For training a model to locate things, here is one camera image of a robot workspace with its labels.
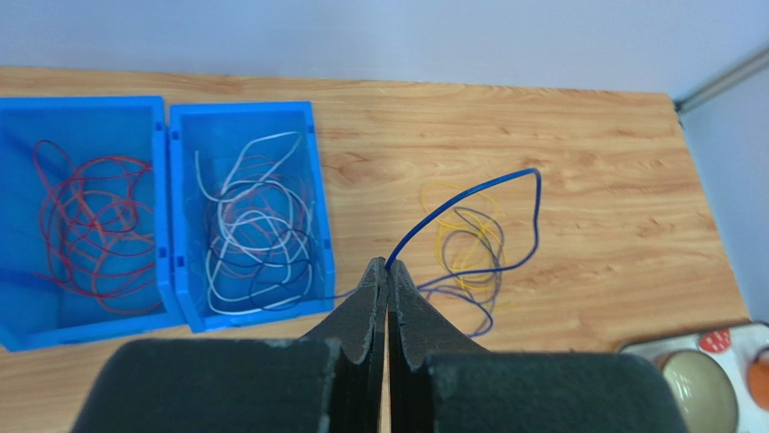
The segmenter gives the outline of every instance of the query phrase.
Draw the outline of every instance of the white cable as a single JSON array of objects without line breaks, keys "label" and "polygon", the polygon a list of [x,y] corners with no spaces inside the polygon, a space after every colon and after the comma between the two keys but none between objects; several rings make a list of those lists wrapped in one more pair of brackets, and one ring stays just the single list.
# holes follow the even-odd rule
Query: white cable
[{"label": "white cable", "polygon": [[[248,150],[254,144],[265,142],[268,140],[273,140],[273,139],[288,136],[288,135],[294,135],[294,134],[297,135],[297,139],[294,142],[291,149],[287,153],[285,153],[285,155],[280,160],[278,160],[278,162],[273,164],[268,171],[259,175],[257,179],[249,179],[249,178],[253,178],[254,175],[248,175],[248,176],[244,176],[242,179],[233,180],[236,173],[238,173],[238,171],[241,170],[240,166],[243,163],[243,160],[246,154],[248,153]],[[310,292],[310,287],[312,284],[312,265],[310,263],[310,253],[307,249],[307,243],[310,242],[309,237],[310,237],[310,227],[312,222],[312,213],[310,213],[310,210],[308,209],[307,204],[304,203],[304,201],[294,191],[287,189],[281,182],[268,179],[284,162],[286,162],[291,157],[292,154],[294,154],[294,152],[296,152],[296,149],[298,148],[300,142],[301,142],[301,135],[298,132],[273,134],[273,135],[257,138],[255,140],[252,140],[251,142],[248,142],[243,147],[243,149],[241,149],[240,153],[237,156],[235,164],[232,166],[232,169],[229,171],[224,182],[222,183],[221,190],[219,191],[219,195],[221,196],[220,198],[213,197],[211,194],[207,192],[207,190],[203,186],[203,181],[202,181],[202,176],[200,171],[199,152],[195,151],[194,153],[195,171],[196,171],[198,187],[201,193],[203,194],[203,196],[205,196],[208,200],[217,204],[216,218],[218,222],[217,226],[218,226],[219,233],[217,233],[216,236],[211,241],[211,245],[209,246],[209,249],[206,253],[205,267],[206,267],[206,277],[208,281],[208,289],[207,289],[208,307],[212,311],[218,314],[243,315],[243,314],[249,314],[249,313],[254,313],[258,311],[269,310],[275,307],[279,307],[281,305],[285,305],[288,302],[292,302],[297,299],[300,299],[306,296]],[[226,198],[226,195],[230,191],[230,189],[238,185],[244,185],[244,186],[247,186],[247,188],[235,194],[235,196],[232,198]],[[283,193],[288,203],[288,212],[287,212],[288,215],[285,217],[280,217],[275,215],[268,215],[265,212],[260,210],[248,209],[244,213],[237,215],[235,221],[228,223],[227,221],[231,220],[230,216],[234,215],[237,212],[237,209],[235,209],[235,207],[238,200],[242,198],[248,198],[248,196],[251,193],[263,187],[278,188]],[[303,227],[299,228],[299,230],[301,230],[304,234],[304,239],[300,239],[297,228],[294,227],[294,211],[293,211],[293,208],[295,206],[294,201],[296,202],[297,205],[299,205],[303,215],[305,215],[305,218],[302,224]],[[259,224],[259,223],[266,223],[267,226],[269,227],[267,232],[271,232],[279,242],[272,243],[272,238],[269,238],[269,237],[267,238],[267,243],[268,244],[272,243],[270,246],[259,246],[258,243],[256,242],[255,242],[255,245],[244,245],[242,242],[238,241],[238,239],[236,238],[236,231],[238,229],[240,229],[243,226],[254,226],[254,224]],[[280,230],[278,229],[275,223],[277,223],[278,226],[282,225],[287,228],[285,236],[282,236]],[[297,244],[299,246],[295,252],[290,252],[288,247],[288,244],[292,238],[294,238],[297,241]],[[216,244],[218,241],[221,241],[222,247],[221,247],[221,250],[219,251],[218,256],[214,256],[213,250],[211,248],[213,248],[213,245]],[[249,291],[245,296],[228,298],[222,295],[219,292],[219,290],[217,290],[215,281],[219,276],[219,273],[221,271],[221,266],[225,261],[225,257],[228,255],[230,250],[237,251],[241,254],[244,254],[250,260],[254,261],[256,265],[261,265],[269,268],[284,268],[286,270],[285,277],[281,282],[274,283],[264,289],[260,289],[258,291]],[[281,252],[280,255],[285,257],[285,263],[268,263],[262,258],[260,258],[258,254],[255,254],[255,253],[264,253],[264,252],[271,252],[271,251],[280,251]],[[214,307],[213,296],[215,296],[217,299],[224,302],[240,302],[248,299],[253,299],[256,296],[281,288],[286,283],[289,283],[292,280],[292,276],[293,276],[292,267],[296,266],[295,262],[297,260],[307,261],[307,264],[302,266],[303,268],[306,268],[305,272],[307,272],[307,284],[301,295],[294,295],[290,298],[276,301],[271,305],[267,305],[262,308],[249,309],[245,311],[226,311],[226,310],[221,310]]]}]

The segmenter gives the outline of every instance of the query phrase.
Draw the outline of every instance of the wood grain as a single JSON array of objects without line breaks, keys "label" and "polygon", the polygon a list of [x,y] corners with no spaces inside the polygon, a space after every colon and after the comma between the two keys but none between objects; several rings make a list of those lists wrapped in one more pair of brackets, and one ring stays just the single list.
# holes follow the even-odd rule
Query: wood grain
[{"label": "wood grain", "polygon": [[[671,100],[665,95],[378,81],[0,68],[0,95],[159,94],[168,104],[310,100],[337,257],[338,289],[387,255],[425,214],[432,180],[471,186],[525,167],[544,177],[542,244],[505,276],[494,350],[613,350],[639,337],[747,320]],[[533,180],[490,192],[511,255],[532,241]],[[435,233],[402,258],[440,274]],[[439,299],[460,328],[472,307]],[[299,336],[321,317],[212,333]],[[183,328],[153,336],[189,336]],[[127,338],[0,354],[4,431],[64,431]]]}]

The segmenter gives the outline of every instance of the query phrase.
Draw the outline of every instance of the white wall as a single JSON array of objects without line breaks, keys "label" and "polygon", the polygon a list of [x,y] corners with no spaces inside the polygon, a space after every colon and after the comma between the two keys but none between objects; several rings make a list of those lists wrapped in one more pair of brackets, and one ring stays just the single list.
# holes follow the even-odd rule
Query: white wall
[{"label": "white wall", "polygon": [[682,121],[747,309],[769,322],[769,69]]},{"label": "white wall", "polygon": [[0,0],[0,64],[662,91],[769,41],[769,0]]}]

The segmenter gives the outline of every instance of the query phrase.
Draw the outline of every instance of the tangled cable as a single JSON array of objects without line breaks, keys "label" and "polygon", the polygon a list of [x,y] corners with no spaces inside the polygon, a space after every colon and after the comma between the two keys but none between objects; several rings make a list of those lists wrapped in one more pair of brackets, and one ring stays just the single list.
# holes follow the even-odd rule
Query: tangled cable
[{"label": "tangled cable", "polygon": [[[42,167],[43,145],[53,148],[71,170],[53,185]],[[107,305],[109,300],[154,285],[154,233],[142,232],[142,218],[152,218],[153,209],[134,199],[152,165],[107,156],[76,166],[58,144],[48,140],[35,144],[32,161],[46,189],[38,224],[50,275],[38,276],[65,291],[95,299],[111,313],[138,315],[157,308],[159,300],[142,309]],[[125,271],[127,264],[134,267]]]},{"label": "tangled cable", "polygon": [[[278,161],[248,155],[255,144],[292,135],[296,135],[293,146]],[[291,189],[290,179],[277,173],[300,143],[298,132],[252,140],[225,178],[216,182],[215,193],[203,185],[200,157],[195,152],[198,187],[209,200],[205,267],[212,311],[243,315],[288,309],[310,294],[312,212],[302,185]],[[283,294],[276,295],[277,290]],[[222,303],[231,308],[217,307]]]},{"label": "tangled cable", "polygon": [[[489,189],[495,185],[499,185],[501,183],[518,179],[530,174],[534,175],[536,178],[536,200],[534,202],[532,218],[532,228],[534,234],[533,245],[531,250],[529,250],[529,252],[522,260],[513,264],[506,264],[504,256],[505,236],[499,223],[492,216],[488,216],[477,210],[470,209],[468,207],[454,206],[464,198],[476,194],[483,194],[481,191],[485,189]],[[436,255],[438,256],[439,262],[443,265],[448,274],[420,284],[417,286],[417,290],[419,290],[421,293],[424,293],[427,299],[429,299],[434,293],[441,293],[465,300],[475,307],[478,307],[485,315],[484,321],[475,332],[469,334],[468,336],[483,336],[494,326],[494,318],[492,316],[492,312],[496,304],[496,297],[502,287],[502,272],[511,271],[523,266],[529,260],[531,260],[539,248],[539,215],[541,203],[542,174],[537,169],[519,170],[486,181],[476,185],[473,188],[465,189],[442,205],[438,206],[435,210],[430,212],[429,215],[423,218],[422,221],[414,226],[414,228],[412,228],[409,233],[407,233],[406,236],[404,236],[398,245],[393,249],[393,252],[387,258],[387,262],[385,263],[384,267],[389,270],[395,259],[398,257],[398,253],[401,252],[401,250],[417,233],[419,233],[430,222],[436,220],[442,214],[453,208],[455,215],[459,216],[465,225],[450,225],[445,220],[443,220],[443,224],[439,224],[439,237],[436,241],[440,245],[440,249],[436,247]],[[441,230],[445,230],[446,228],[454,231],[450,231],[448,233],[444,232],[443,236],[441,236]],[[481,263],[476,263],[478,267],[475,267],[474,264],[467,263],[467,259],[469,257],[468,255],[465,255],[465,259],[463,259],[463,263],[461,263],[459,267],[457,267],[454,263],[447,264],[449,263],[446,257],[447,245],[451,238],[455,236],[452,235],[452,233],[455,235],[463,234],[474,236],[477,239],[477,244],[481,245],[489,253],[490,265],[488,267],[483,267]],[[482,275],[486,275],[486,279],[478,279],[478,277]],[[452,285],[443,283],[446,280],[455,280],[456,284]],[[491,293],[489,297],[485,299],[477,299],[477,294],[480,291],[478,289],[478,284],[481,285],[480,287],[486,288],[488,288],[490,284]]]}]

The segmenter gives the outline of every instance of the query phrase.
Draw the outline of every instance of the orange object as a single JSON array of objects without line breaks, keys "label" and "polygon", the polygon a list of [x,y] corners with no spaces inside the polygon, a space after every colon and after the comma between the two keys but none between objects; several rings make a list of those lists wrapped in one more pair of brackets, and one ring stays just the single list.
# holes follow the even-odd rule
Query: orange object
[{"label": "orange object", "polygon": [[769,349],[765,355],[759,355],[754,363],[747,368],[747,389],[753,396],[755,404],[763,410],[769,410]]}]

